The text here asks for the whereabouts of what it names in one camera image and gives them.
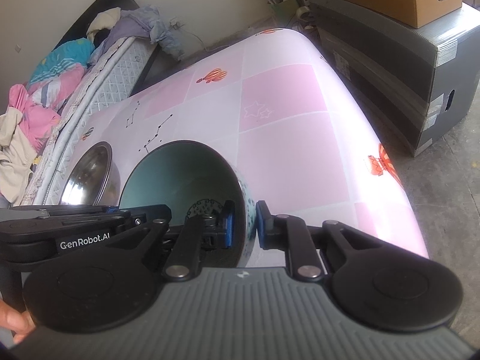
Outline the person left hand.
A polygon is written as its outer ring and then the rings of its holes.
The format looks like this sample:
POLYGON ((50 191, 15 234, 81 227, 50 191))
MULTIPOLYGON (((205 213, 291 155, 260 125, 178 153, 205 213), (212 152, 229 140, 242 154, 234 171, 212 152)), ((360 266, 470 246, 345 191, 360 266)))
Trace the person left hand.
POLYGON ((36 328, 28 311, 19 312, 7 305, 4 300, 0 301, 0 318, 1 327, 13 331, 14 344, 22 342, 36 328))

